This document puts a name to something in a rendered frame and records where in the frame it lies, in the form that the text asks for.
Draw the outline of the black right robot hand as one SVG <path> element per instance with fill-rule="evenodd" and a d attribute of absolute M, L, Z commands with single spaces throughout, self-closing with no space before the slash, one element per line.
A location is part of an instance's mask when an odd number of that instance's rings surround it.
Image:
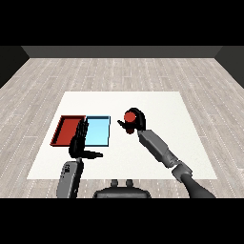
<path fill-rule="evenodd" d="M 117 123 L 125 130 L 127 128 L 134 128 L 135 130 L 138 131 L 145 131 L 146 130 L 145 114 L 142 111 L 140 111 L 138 108 L 130 108 L 129 110 L 127 110 L 127 112 L 133 112 L 135 114 L 135 123 L 132 125 L 128 125 L 125 123 L 125 120 L 123 121 L 118 120 Z"/>

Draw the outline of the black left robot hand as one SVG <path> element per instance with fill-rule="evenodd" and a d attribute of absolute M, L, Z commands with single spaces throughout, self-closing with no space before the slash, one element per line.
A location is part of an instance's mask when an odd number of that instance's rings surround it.
<path fill-rule="evenodd" d="M 85 151 L 85 142 L 88 132 L 88 119 L 81 119 L 76 127 L 75 135 L 71 139 L 69 146 L 69 155 L 71 158 L 86 158 L 94 159 L 96 157 L 102 157 L 101 152 Z"/>

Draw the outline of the red can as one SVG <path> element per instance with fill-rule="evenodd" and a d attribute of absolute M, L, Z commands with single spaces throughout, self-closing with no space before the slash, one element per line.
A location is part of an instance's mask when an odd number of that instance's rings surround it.
<path fill-rule="evenodd" d="M 126 112 L 124 115 L 125 123 L 128 125 L 132 125 L 135 123 L 135 114 L 133 112 Z M 133 134 L 134 128 L 127 128 L 126 129 L 127 134 Z"/>

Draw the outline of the red shallow open box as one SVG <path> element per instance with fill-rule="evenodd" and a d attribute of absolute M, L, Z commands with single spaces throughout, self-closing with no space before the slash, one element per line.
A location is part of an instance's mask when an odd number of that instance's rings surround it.
<path fill-rule="evenodd" d="M 85 115 L 62 115 L 51 140 L 53 147 L 68 147 L 74 137 L 77 125 Z"/>

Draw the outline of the light blue shallow open box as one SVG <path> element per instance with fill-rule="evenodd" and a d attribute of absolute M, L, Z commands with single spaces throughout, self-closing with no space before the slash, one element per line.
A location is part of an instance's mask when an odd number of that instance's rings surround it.
<path fill-rule="evenodd" d="M 108 147 L 111 118 L 107 115 L 89 115 L 85 145 L 87 147 Z"/>

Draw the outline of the dark grey robot body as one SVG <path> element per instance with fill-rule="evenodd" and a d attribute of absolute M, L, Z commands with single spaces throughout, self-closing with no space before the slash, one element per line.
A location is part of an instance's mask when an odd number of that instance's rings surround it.
<path fill-rule="evenodd" d="M 118 180 L 113 179 L 109 188 L 96 191 L 93 198 L 151 198 L 148 191 L 135 188 L 131 179 L 126 180 L 125 187 L 118 186 Z"/>

